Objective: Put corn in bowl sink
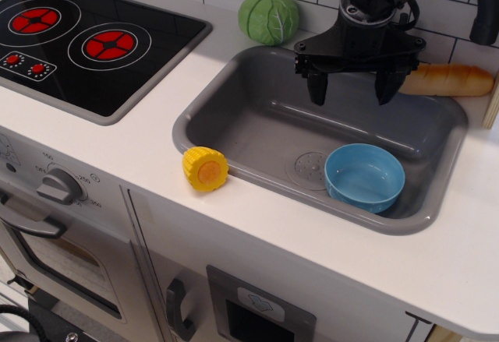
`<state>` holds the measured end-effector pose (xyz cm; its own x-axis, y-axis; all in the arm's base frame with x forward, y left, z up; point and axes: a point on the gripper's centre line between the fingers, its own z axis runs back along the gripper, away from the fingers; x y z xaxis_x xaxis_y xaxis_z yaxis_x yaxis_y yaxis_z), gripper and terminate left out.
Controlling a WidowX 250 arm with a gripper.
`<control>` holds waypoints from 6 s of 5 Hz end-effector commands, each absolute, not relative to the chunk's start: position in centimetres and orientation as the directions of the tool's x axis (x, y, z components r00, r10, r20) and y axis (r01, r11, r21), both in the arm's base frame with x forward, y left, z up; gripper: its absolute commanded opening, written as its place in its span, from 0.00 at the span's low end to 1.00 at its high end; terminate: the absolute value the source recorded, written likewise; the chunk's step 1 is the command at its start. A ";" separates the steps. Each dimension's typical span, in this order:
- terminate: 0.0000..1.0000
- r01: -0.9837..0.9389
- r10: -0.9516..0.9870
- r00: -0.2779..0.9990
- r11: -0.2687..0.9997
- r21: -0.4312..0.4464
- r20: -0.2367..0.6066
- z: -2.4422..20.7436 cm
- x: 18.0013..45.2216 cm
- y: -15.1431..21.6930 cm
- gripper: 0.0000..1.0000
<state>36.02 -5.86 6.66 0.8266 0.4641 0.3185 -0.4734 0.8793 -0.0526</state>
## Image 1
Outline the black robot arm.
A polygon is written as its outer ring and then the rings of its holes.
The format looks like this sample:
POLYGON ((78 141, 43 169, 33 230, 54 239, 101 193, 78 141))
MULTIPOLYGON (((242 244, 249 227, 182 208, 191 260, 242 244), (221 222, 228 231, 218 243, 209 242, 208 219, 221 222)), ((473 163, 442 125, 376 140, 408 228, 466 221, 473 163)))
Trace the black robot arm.
POLYGON ((334 25, 294 46, 295 71, 307 80, 311 101, 324 104, 332 73, 373 72, 377 99, 388 103, 426 46, 407 33, 418 18, 416 0, 340 0, 334 25))

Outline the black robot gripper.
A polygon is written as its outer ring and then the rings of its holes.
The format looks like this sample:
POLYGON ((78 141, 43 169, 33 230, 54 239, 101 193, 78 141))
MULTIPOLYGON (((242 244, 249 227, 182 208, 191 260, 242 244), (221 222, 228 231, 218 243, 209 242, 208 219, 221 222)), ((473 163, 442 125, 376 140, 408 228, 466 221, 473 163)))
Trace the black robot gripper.
POLYGON ((376 72, 379 105, 387 104, 401 89, 406 76, 417 69, 426 41, 406 33, 406 25, 393 23, 390 6, 371 16, 340 0, 338 17, 329 30, 295 44, 295 71, 307 77, 311 101, 324 105, 328 77, 339 72, 376 72))

